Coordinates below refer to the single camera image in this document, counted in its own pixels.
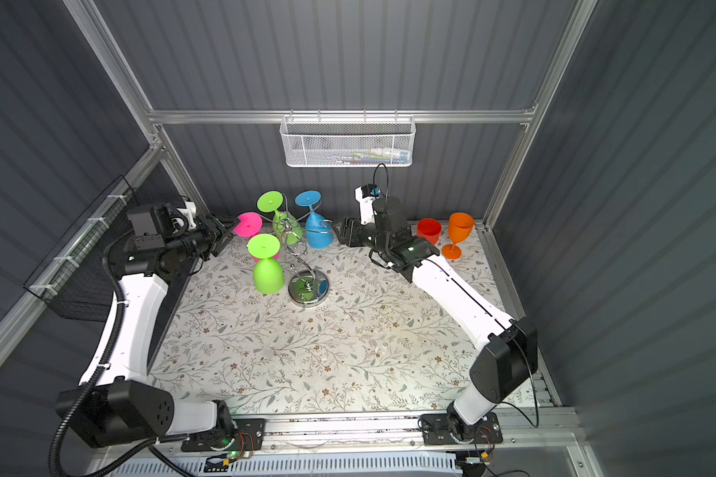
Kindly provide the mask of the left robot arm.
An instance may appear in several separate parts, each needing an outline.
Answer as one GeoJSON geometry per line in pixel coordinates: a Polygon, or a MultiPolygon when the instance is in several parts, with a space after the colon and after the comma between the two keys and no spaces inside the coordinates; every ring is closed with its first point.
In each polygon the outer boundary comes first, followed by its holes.
{"type": "Polygon", "coordinates": [[[171,287],[189,276],[196,262],[208,262],[226,248],[238,219],[201,215],[191,201],[181,207],[138,206],[126,217],[128,229],[101,258],[113,299],[99,345],[79,385],[57,399],[61,422],[48,454],[53,476],[65,475],[61,453],[70,431],[91,448],[131,446],[97,470],[99,476],[117,470],[143,449],[184,475],[185,470],[157,449],[163,442],[187,441],[200,450],[224,453],[243,443],[226,403],[178,403],[148,381],[153,333],[171,287]]]}

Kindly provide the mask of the yellow-green wine glass front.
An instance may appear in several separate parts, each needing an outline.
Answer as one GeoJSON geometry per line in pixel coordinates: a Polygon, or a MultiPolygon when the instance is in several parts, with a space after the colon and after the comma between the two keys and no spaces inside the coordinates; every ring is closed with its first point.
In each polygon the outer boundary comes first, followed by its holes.
{"type": "Polygon", "coordinates": [[[259,234],[248,242],[249,254],[257,260],[253,270],[256,290],[270,295],[284,287],[284,270],[276,258],[280,252],[280,241],[271,234],[259,234]]]}

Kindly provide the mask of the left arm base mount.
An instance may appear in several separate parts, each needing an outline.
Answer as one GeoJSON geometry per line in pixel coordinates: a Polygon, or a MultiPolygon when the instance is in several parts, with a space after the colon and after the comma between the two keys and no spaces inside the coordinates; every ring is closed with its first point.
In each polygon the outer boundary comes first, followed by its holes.
{"type": "Polygon", "coordinates": [[[181,443],[182,452],[254,452],[262,448],[267,421],[236,419],[234,429],[211,429],[191,434],[181,443]]]}

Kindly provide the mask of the pink wine glass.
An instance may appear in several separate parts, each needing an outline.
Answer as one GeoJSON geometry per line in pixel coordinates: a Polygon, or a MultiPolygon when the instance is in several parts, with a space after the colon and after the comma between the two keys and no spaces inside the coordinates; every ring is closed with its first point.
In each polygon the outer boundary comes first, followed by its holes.
{"type": "MultiPolygon", "coordinates": [[[[253,254],[252,250],[257,250],[257,248],[249,248],[249,242],[256,238],[257,236],[264,235],[264,236],[271,236],[273,238],[276,238],[275,236],[271,234],[264,234],[262,232],[263,230],[263,218],[255,213],[255,212],[246,212],[240,216],[238,216],[238,224],[236,224],[235,228],[232,230],[232,232],[241,238],[245,238],[248,240],[248,252],[253,257],[254,262],[258,262],[260,258],[253,254]]],[[[276,253],[272,256],[272,260],[278,260],[280,258],[280,247],[276,251],[276,253]]]]}

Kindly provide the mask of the red wine glass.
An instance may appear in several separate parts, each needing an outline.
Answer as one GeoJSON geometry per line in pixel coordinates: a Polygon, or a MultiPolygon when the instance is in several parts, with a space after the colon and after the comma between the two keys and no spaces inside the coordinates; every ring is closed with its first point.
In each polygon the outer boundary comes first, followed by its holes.
{"type": "Polygon", "coordinates": [[[436,246],[441,238],[443,226],[434,219],[423,219],[417,224],[417,235],[436,246]]]}

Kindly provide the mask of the chrome wine glass rack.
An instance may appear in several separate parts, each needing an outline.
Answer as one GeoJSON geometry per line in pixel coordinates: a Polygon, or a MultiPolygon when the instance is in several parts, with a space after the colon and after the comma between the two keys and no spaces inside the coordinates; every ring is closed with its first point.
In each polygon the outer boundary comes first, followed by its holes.
{"type": "Polygon", "coordinates": [[[288,283],[288,295],[301,308],[312,308],[322,304],[330,292],[330,281],[325,272],[311,266],[306,260],[307,243],[305,234],[295,246],[282,244],[286,256],[292,259],[288,283]]]}

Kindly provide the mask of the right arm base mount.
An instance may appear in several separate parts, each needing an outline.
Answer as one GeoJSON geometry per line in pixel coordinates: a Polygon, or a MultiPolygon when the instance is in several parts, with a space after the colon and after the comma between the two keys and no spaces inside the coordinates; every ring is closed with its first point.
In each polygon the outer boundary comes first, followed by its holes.
{"type": "Polygon", "coordinates": [[[468,425],[449,413],[427,413],[417,420],[425,445],[455,444],[496,445],[503,443],[503,435],[495,413],[487,413],[475,425],[468,425]]]}

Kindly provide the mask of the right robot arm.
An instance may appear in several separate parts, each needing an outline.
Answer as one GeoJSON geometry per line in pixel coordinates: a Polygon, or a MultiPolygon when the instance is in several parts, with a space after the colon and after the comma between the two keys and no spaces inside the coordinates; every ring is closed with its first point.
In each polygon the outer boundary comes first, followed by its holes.
{"type": "Polygon", "coordinates": [[[477,357],[471,383],[447,407],[447,430],[455,441],[475,439],[488,413],[538,371],[537,330],[481,296],[459,276],[429,240],[416,237],[402,203],[374,184],[355,190],[358,218],[332,224],[340,244],[365,246],[373,264],[395,271],[434,298],[473,342],[477,357]]]}

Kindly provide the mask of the orange wine glass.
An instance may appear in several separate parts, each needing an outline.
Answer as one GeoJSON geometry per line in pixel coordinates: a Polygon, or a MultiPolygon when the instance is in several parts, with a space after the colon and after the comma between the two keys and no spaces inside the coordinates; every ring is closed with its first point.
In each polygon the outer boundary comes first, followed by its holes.
{"type": "Polygon", "coordinates": [[[475,219],[469,214],[455,213],[449,217],[449,228],[447,234],[451,240],[442,249],[442,254],[447,260],[459,260],[463,252],[459,244],[464,242],[475,227],[475,219]]]}

